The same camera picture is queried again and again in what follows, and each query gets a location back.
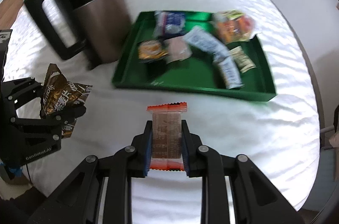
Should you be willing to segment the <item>brown oat snack bag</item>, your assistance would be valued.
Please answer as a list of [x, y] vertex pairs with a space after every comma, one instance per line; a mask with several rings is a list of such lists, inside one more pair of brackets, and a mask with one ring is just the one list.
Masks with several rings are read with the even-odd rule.
[[84, 105], [92, 87], [68, 81], [59, 67], [50, 63], [43, 84], [40, 117], [46, 118], [72, 106]]

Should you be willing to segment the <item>orange wafer bar packet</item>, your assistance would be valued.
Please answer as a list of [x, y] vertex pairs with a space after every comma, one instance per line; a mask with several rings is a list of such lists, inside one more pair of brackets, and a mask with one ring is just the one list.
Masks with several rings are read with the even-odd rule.
[[187, 103], [167, 103], [147, 107], [152, 113], [152, 155], [150, 168], [158, 171], [183, 171], [182, 118]]

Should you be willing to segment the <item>Danisa butter cookies packet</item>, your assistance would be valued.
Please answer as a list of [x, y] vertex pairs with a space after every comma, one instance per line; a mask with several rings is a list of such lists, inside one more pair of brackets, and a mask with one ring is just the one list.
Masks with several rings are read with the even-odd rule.
[[168, 56], [168, 51], [161, 40], [143, 41], [138, 46], [138, 58], [141, 62], [162, 60]]

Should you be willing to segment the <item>beige small snack packet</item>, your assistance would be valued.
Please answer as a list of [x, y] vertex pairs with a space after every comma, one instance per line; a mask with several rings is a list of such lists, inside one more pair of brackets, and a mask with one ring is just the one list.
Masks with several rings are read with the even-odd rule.
[[229, 52], [241, 73], [256, 68], [254, 62], [240, 46], [231, 49]]

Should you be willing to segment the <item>pink striped snack packet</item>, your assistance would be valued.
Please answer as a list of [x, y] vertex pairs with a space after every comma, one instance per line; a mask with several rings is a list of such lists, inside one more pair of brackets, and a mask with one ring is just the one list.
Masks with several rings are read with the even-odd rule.
[[189, 45], [183, 40], [183, 36], [170, 38], [164, 41], [168, 56], [167, 63], [183, 61], [191, 57], [192, 51]]

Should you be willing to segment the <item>blue silver snack packet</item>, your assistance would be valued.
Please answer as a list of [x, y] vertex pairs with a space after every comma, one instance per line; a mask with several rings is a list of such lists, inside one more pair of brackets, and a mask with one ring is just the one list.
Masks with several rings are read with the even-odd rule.
[[185, 34], [186, 13], [182, 11], [155, 11], [156, 26], [153, 36], [176, 37]]

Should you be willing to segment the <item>white blue newsprint packet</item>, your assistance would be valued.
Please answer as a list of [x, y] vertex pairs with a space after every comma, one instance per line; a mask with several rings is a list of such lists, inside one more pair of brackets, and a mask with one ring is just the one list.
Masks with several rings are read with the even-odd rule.
[[203, 30], [200, 26], [194, 26], [183, 36], [183, 40], [187, 44], [213, 56], [213, 63], [220, 70], [227, 89], [241, 88], [243, 86], [240, 72], [230, 51], [215, 36]]

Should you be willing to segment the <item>dried fruit clear bag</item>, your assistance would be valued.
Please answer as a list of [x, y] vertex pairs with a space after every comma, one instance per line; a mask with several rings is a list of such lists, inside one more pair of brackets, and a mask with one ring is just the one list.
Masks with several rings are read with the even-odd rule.
[[256, 25], [252, 17], [239, 10], [213, 13], [212, 23], [224, 44], [249, 41]]

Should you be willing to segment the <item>bronze black kettle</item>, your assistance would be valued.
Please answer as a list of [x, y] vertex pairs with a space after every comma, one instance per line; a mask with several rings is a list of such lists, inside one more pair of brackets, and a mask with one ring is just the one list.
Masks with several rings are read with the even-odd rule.
[[67, 47], [43, 10], [44, 0], [24, 0], [32, 19], [62, 60], [84, 52], [93, 69], [118, 60], [132, 22], [125, 0], [55, 0], [76, 42]]

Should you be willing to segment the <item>green tray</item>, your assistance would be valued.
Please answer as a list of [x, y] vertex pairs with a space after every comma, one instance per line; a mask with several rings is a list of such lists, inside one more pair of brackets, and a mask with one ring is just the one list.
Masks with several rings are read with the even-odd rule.
[[253, 69], [241, 73], [243, 86], [229, 90], [220, 70], [213, 64], [212, 55], [197, 48], [192, 48], [192, 56], [182, 62], [143, 63], [139, 60], [139, 45], [152, 39], [155, 27], [154, 12], [139, 14], [115, 69], [112, 79], [115, 87], [210, 94], [254, 102], [267, 102], [276, 96], [270, 65], [257, 36], [247, 42], [227, 45], [229, 49], [240, 46], [255, 64]]

